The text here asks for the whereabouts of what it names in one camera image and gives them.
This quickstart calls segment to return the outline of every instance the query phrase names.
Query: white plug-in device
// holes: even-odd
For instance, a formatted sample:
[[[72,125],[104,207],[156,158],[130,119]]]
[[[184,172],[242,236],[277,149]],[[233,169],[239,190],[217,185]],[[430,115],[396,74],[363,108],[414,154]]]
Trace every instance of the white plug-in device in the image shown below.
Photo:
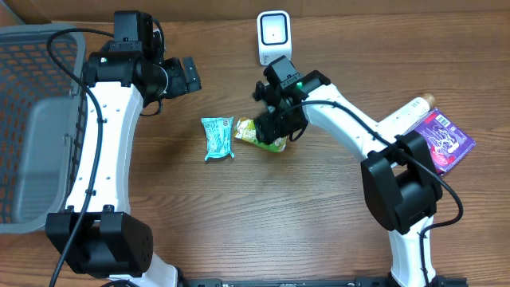
[[[257,17],[258,56],[261,65],[269,65],[278,57],[292,57],[290,17],[282,10],[265,11]]]

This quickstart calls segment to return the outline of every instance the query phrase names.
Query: wood grain surface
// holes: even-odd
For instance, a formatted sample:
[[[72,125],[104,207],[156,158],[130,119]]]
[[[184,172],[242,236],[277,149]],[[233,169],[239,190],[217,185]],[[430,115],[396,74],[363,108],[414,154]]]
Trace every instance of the wood grain surface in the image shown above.
[[[255,19],[285,10],[291,17],[510,10],[510,0],[3,0],[26,23],[109,22],[117,10],[140,10],[161,22]]]
[[[155,252],[188,278],[385,276],[390,246],[365,206],[359,164],[325,132],[310,127],[281,154],[235,140],[235,159],[204,163],[201,117],[263,110],[251,98],[263,78],[255,21],[163,28],[167,56],[192,55],[203,89],[166,100],[161,116],[140,118],[136,128],[132,214],[151,226]],[[106,40],[86,38],[88,51]],[[433,231],[433,265],[471,286],[510,285],[510,12],[296,18],[292,40],[298,70],[318,69],[376,120],[431,92],[476,140],[445,177],[465,216]],[[445,194],[436,222],[455,208]],[[44,233],[2,235],[0,285],[47,285],[57,258]],[[67,266],[58,281],[101,283]]]

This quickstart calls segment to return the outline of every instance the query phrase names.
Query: white device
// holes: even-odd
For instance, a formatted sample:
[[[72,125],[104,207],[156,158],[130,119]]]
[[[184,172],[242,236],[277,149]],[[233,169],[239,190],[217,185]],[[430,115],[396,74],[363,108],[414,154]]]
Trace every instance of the white device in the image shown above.
[[[290,17],[282,10],[265,11],[257,17],[258,55],[261,65],[281,56],[292,57]]]
[[[133,135],[143,99],[134,85],[121,87],[120,82],[100,82],[91,90],[96,95],[104,118],[108,119],[108,122],[104,124],[103,151],[100,154],[100,164],[94,184],[97,193],[92,197],[87,211],[100,212],[104,205],[111,204],[115,210],[129,213],[127,181],[129,163]],[[381,122],[376,122],[347,101],[333,84],[321,85],[308,95],[306,100],[331,100],[349,108],[391,143],[395,141],[394,136],[407,131],[432,108],[426,100],[418,97]],[[93,107],[90,97],[87,96],[87,98],[88,106]],[[302,109],[310,124],[331,133],[360,162],[367,157],[370,151],[381,151],[386,147],[379,141],[374,141],[373,137],[358,122],[338,108],[310,104],[304,105]],[[89,108],[88,112],[93,115],[96,111]],[[87,121],[84,136],[78,180],[66,202],[66,206],[74,206],[76,212],[79,212],[83,206],[84,191],[87,188],[86,183],[90,176],[96,149],[97,123],[93,120],[94,116],[90,116],[90,119],[92,120]],[[420,262],[419,232],[431,225],[433,220],[434,217],[423,218],[412,225],[407,234],[400,234],[396,230],[388,233],[393,254],[391,275],[399,285],[404,287],[425,285]],[[429,278],[434,278],[436,271],[430,260],[430,232],[426,233],[424,247]],[[139,287],[176,287],[178,283],[177,269],[165,263],[156,254],[152,256],[149,270],[142,277],[112,274],[110,279],[129,280]]]

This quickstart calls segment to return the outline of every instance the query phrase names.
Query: barcode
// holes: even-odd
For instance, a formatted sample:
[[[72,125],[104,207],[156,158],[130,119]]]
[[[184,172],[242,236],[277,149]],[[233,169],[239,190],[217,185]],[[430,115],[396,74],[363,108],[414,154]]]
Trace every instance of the barcode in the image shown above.
[[[447,120],[443,115],[436,116],[436,120],[439,122],[439,124],[442,124],[443,127],[448,127],[450,122]]]

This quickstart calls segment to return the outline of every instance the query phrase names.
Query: snack package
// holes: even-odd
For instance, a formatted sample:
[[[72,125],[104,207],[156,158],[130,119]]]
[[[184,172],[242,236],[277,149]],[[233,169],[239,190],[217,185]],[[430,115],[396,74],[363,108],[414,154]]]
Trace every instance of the snack package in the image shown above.
[[[285,149],[285,145],[287,144],[287,136],[284,138],[278,138],[274,141],[274,143],[268,145],[258,141],[256,134],[257,131],[255,129],[253,120],[245,117],[239,119],[235,129],[233,130],[233,137],[236,139],[245,140],[249,143],[255,144],[258,147],[262,147],[267,151],[281,152]]]
[[[233,117],[230,118],[202,118],[202,125],[207,136],[207,155],[209,158],[220,159],[227,155],[232,156],[230,141],[232,139]]]
[[[414,130],[425,138],[439,175],[451,171],[476,145],[438,108],[430,111]]]

